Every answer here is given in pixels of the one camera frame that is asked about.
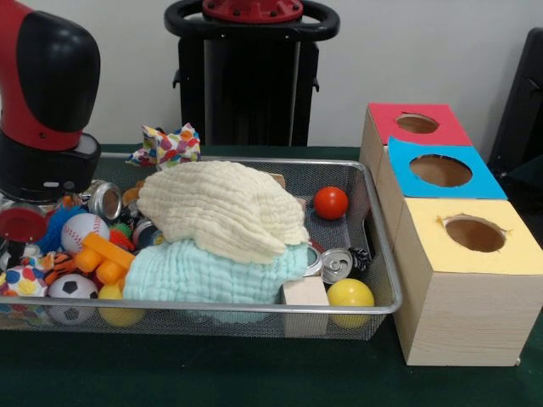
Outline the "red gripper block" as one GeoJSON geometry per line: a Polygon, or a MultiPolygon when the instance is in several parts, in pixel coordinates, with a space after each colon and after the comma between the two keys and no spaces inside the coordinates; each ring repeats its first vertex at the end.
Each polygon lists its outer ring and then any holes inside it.
{"type": "Polygon", "coordinates": [[[47,213],[36,205],[9,203],[1,208],[1,238],[3,243],[3,270],[20,262],[18,243],[35,242],[43,238],[48,228],[47,213]]]}

